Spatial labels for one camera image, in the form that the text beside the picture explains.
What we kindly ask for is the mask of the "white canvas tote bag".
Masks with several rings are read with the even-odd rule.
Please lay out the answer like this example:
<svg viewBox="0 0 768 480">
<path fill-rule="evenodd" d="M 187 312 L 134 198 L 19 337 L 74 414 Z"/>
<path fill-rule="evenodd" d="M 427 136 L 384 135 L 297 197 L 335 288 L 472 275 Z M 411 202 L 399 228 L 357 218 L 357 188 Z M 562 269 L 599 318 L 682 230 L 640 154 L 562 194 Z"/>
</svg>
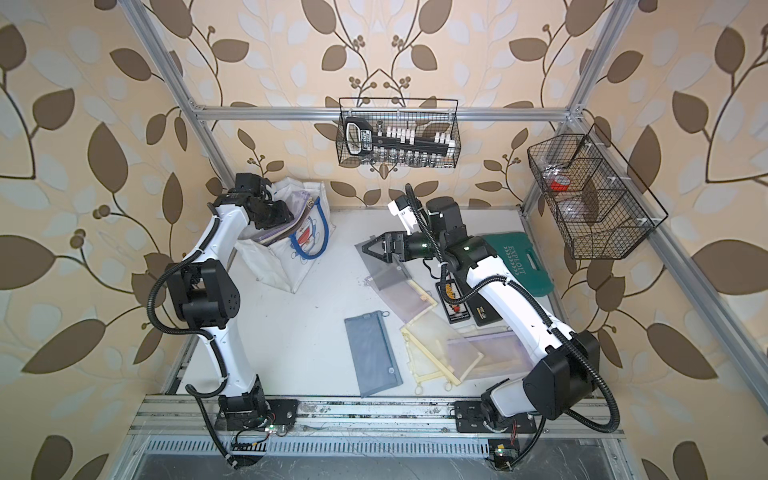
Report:
<svg viewBox="0 0 768 480">
<path fill-rule="evenodd" d="M 238 256 L 259 282 L 295 293 L 327 249 L 335 225 L 330 218 L 326 185 L 318 183 L 321 184 L 320 197 L 310 201 L 293 233 L 270 245 L 262 245 L 253 239 L 260 229 L 250 226 L 237 240 Z"/>
</svg>

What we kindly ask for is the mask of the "grey blue mesh pouch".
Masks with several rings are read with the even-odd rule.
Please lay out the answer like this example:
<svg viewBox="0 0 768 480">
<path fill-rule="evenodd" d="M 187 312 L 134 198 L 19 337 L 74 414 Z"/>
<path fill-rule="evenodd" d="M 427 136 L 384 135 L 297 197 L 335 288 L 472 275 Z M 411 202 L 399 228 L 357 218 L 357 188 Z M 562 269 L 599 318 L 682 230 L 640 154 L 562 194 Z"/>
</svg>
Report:
<svg viewBox="0 0 768 480">
<path fill-rule="evenodd" d="M 388 316 L 388 312 L 377 310 L 344 320 L 362 398 L 403 384 L 387 333 Z"/>
</svg>

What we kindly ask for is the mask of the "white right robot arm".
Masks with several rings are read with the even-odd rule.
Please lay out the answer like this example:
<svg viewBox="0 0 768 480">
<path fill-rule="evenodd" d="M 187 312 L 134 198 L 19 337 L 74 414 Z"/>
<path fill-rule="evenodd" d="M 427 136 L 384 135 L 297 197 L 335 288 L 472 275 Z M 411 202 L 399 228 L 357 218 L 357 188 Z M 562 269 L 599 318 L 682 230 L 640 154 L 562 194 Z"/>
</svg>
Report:
<svg viewBox="0 0 768 480">
<path fill-rule="evenodd" d="M 536 413 L 554 420 L 567 415 L 600 433 L 620 425 L 618 403 L 599 373 L 600 345 L 588 331 L 576 332 L 545 309 L 481 236 L 468 233 L 458 204 L 450 197 L 421 203 L 413 192 L 388 205 L 403 225 L 368 241 L 362 248 L 386 263 L 435 259 L 444 290 L 449 279 L 459 285 L 454 303 L 483 298 L 514 332 L 527 353 L 531 370 L 519 380 L 505 380 L 481 396 L 489 428 L 499 430 L 509 419 Z"/>
</svg>

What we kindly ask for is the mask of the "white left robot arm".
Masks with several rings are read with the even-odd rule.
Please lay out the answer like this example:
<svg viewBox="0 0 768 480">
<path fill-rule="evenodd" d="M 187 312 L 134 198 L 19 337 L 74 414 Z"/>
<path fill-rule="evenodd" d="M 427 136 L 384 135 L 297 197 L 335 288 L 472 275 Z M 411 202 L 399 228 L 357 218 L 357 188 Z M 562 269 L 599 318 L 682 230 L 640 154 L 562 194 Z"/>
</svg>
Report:
<svg viewBox="0 0 768 480">
<path fill-rule="evenodd" d="M 166 267 L 146 301 L 155 329 L 197 336 L 207 348 L 218 368 L 217 388 L 200 392 L 187 384 L 185 391 L 198 401 L 215 398 L 226 417 L 273 418 L 237 333 L 240 293 L 225 266 L 247 227 L 269 229 L 293 220 L 286 203 L 272 198 L 270 185 L 256 174 L 237 174 L 235 186 L 209 204 L 212 217 L 200 241 L 181 262 Z"/>
</svg>

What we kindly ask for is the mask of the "purple yellow trimmed pouch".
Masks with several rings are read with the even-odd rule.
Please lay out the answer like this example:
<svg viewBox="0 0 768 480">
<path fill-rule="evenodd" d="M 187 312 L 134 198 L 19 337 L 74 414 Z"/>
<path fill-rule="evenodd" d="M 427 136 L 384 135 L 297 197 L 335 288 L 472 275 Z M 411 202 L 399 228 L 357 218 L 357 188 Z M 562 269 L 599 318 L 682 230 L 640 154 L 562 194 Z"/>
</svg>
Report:
<svg viewBox="0 0 768 480">
<path fill-rule="evenodd" d="M 375 283 L 371 287 L 403 323 L 417 319 L 437 306 L 436 300 L 411 279 L 398 281 L 383 289 Z"/>
</svg>

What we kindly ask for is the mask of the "yellow trimmed mesh pouch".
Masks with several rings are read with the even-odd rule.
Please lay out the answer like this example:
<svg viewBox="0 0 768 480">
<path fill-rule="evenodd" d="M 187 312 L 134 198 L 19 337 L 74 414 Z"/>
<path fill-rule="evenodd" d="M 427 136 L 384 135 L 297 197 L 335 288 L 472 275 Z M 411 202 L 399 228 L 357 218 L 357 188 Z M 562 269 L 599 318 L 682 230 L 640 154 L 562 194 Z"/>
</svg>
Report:
<svg viewBox="0 0 768 480">
<path fill-rule="evenodd" d="M 408 369 L 418 389 L 425 382 L 442 379 L 450 390 L 460 385 L 485 357 L 433 312 L 407 322 L 400 332 L 406 344 Z"/>
</svg>

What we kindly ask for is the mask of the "black yellow battery pack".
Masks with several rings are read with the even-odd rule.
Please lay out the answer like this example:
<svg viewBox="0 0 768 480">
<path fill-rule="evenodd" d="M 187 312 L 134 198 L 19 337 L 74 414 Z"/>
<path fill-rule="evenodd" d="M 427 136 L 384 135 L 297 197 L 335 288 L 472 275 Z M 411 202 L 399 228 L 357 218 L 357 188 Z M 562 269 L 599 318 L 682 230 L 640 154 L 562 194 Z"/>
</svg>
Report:
<svg viewBox="0 0 768 480">
<path fill-rule="evenodd" d="M 464 294 L 465 287 L 465 283 L 457 282 L 448 276 L 443 291 L 446 297 L 457 299 Z M 461 304 L 448 304 L 444 300 L 441 300 L 441 304 L 450 324 L 472 320 L 477 327 L 486 327 L 502 320 L 501 315 L 480 294 L 474 295 Z"/>
</svg>

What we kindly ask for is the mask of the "black socket tool set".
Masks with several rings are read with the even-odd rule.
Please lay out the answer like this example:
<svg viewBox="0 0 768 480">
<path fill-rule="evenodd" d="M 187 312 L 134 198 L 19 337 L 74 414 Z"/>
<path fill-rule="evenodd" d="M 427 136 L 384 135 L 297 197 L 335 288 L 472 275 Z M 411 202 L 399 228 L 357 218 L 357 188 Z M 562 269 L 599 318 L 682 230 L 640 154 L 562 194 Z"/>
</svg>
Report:
<svg viewBox="0 0 768 480">
<path fill-rule="evenodd" d="M 369 154 L 395 150 L 412 151 L 427 156 L 454 157 L 459 153 L 455 140 L 443 140 L 441 133 L 435 138 L 418 137 L 416 130 L 411 128 L 396 128 L 377 123 L 372 126 L 362 117 L 349 117 L 342 123 L 343 143 L 351 155 L 365 156 Z"/>
</svg>

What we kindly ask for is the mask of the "green plastic tool case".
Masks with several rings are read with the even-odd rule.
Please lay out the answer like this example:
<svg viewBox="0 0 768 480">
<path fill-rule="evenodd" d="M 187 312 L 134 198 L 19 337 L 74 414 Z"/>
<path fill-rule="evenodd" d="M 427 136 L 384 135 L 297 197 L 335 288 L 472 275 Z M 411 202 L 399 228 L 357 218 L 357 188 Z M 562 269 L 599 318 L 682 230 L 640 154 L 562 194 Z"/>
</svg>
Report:
<svg viewBox="0 0 768 480">
<path fill-rule="evenodd" d="M 553 283 L 524 232 L 489 234 L 483 238 L 534 297 L 546 297 L 553 291 Z"/>
</svg>

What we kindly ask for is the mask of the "red item in basket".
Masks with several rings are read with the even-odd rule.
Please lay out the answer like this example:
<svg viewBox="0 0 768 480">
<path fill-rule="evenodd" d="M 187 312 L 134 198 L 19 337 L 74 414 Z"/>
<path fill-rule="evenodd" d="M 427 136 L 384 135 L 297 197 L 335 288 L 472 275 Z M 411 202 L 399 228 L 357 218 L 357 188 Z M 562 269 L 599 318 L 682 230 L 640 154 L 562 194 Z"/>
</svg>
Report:
<svg viewBox="0 0 768 480">
<path fill-rule="evenodd" d="M 560 172 L 554 172 L 549 175 L 547 185 L 552 192 L 562 193 L 567 192 L 570 189 L 570 178 Z"/>
</svg>

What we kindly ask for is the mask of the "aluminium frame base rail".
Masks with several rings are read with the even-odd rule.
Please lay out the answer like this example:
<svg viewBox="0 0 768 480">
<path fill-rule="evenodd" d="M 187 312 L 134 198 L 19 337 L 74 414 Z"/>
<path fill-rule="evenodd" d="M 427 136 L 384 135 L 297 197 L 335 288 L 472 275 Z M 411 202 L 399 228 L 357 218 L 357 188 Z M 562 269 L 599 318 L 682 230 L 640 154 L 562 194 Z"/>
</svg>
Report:
<svg viewBox="0 0 768 480">
<path fill-rule="evenodd" d="M 268 432 L 229 431 L 215 418 L 224 445 L 244 443 L 249 456 L 436 457 L 483 459 L 494 443 L 525 442 L 540 421 L 528 413 L 506 430 L 484 425 L 470 398 L 305 396 Z M 149 396 L 128 430 L 149 453 L 217 452 L 195 401 Z"/>
</svg>

